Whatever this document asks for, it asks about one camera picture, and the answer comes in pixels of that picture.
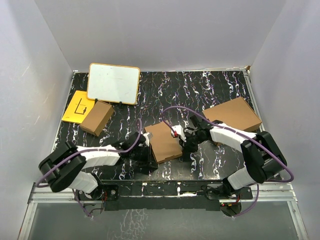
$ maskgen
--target brown box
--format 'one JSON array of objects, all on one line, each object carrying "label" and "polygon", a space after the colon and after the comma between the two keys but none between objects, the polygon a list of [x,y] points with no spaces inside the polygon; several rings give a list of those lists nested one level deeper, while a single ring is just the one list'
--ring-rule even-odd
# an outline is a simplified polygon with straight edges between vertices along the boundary
[{"label": "brown box", "polygon": [[97,101],[80,124],[80,128],[83,131],[98,137],[114,111],[114,108],[110,104],[103,101]]},{"label": "brown box", "polygon": [[220,120],[230,127],[246,132],[257,130],[262,123],[242,97],[205,109],[203,114],[210,121]]},{"label": "brown box", "polygon": [[178,139],[171,136],[171,130],[164,122],[146,126],[144,129],[147,133],[152,133],[153,135],[150,143],[154,158],[158,164],[182,156]]}]

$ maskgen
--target wall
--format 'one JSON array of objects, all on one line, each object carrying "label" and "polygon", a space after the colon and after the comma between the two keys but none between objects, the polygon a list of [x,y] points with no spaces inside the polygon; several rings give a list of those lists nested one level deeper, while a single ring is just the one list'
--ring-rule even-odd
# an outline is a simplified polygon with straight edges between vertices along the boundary
[{"label": "wall", "polygon": [[295,174],[310,239],[320,236],[320,2],[288,1],[251,68],[266,129]]},{"label": "wall", "polygon": [[0,239],[17,239],[71,68],[33,0],[0,2]]},{"label": "wall", "polygon": [[35,0],[73,70],[252,65],[284,0]]}]

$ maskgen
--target cardboard box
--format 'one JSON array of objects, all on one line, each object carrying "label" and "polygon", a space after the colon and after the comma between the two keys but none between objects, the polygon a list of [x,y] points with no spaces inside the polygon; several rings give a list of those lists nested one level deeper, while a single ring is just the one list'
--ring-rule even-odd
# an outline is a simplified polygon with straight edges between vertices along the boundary
[{"label": "cardboard box", "polygon": [[147,126],[144,129],[147,133],[152,133],[153,135],[150,139],[150,143],[154,159],[158,164],[182,156],[178,138],[173,138],[171,136],[171,130],[164,122]]},{"label": "cardboard box", "polygon": [[103,101],[97,101],[80,124],[80,128],[83,131],[98,137],[114,111],[114,108],[110,104]]},{"label": "cardboard box", "polygon": [[262,123],[242,97],[221,103],[202,112],[210,121],[220,120],[230,127],[246,132],[257,130]]}]

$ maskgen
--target white board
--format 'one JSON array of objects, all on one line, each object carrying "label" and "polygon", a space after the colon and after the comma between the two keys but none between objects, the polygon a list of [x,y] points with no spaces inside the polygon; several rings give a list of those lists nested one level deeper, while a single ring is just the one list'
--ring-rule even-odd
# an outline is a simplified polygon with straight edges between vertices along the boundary
[{"label": "white board", "polygon": [[87,97],[134,105],[137,102],[139,76],[138,67],[92,63],[89,67]]}]

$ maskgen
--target yellow board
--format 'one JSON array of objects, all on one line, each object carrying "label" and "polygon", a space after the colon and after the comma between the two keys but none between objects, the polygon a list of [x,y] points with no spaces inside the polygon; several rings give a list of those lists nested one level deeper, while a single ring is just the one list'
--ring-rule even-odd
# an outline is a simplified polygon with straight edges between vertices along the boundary
[{"label": "yellow board", "polygon": [[95,105],[95,100],[87,98],[86,91],[75,91],[62,121],[81,124]]}]

